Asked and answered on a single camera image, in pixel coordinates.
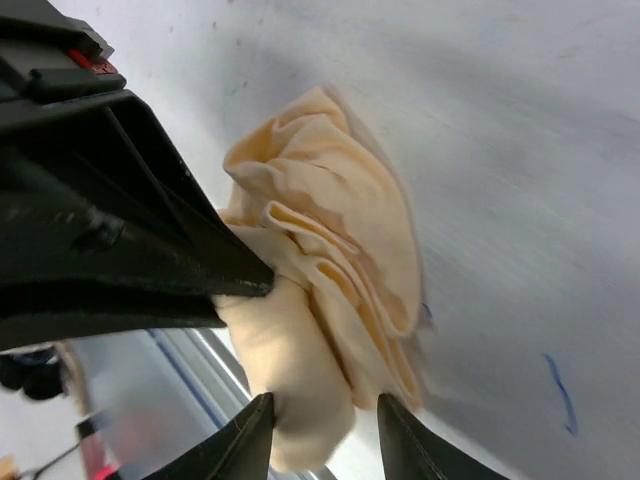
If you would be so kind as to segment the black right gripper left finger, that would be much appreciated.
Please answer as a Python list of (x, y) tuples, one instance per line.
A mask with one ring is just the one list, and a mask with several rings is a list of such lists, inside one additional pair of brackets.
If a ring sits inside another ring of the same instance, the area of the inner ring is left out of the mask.
[(274, 396), (255, 397), (222, 429), (188, 447), (194, 428), (170, 413), (124, 424), (114, 442), (116, 479), (265, 479), (268, 477)]

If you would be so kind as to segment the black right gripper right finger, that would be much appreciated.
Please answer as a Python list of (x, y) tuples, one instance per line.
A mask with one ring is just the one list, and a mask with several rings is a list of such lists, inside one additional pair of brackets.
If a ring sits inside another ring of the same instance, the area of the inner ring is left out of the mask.
[(391, 394), (378, 397), (377, 422), (387, 480), (507, 480), (436, 435)]

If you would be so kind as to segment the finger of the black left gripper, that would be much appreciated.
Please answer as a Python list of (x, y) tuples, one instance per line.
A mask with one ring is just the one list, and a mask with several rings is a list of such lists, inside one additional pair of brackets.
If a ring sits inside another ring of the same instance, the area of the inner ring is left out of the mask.
[(207, 270), (1, 152), (1, 347), (154, 328), (222, 328)]
[(222, 222), (129, 91), (1, 106), (1, 281), (262, 297), (272, 270)]

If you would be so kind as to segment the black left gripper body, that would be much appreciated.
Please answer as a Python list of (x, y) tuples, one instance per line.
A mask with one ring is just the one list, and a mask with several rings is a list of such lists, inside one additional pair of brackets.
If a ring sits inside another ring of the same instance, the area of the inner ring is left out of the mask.
[(1, 133), (73, 117), (120, 99), (113, 48), (48, 1), (1, 3)]

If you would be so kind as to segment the cream beige underwear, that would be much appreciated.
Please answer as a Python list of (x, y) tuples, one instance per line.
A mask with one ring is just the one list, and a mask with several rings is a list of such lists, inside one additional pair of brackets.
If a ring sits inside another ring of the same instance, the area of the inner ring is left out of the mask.
[(423, 300), (413, 219), (385, 155), (323, 87), (238, 141), (224, 169), (221, 218), (275, 284), (214, 302), (250, 392), (274, 397), (271, 465), (315, 470), (381, 394), (421, 405), (404, 348)]

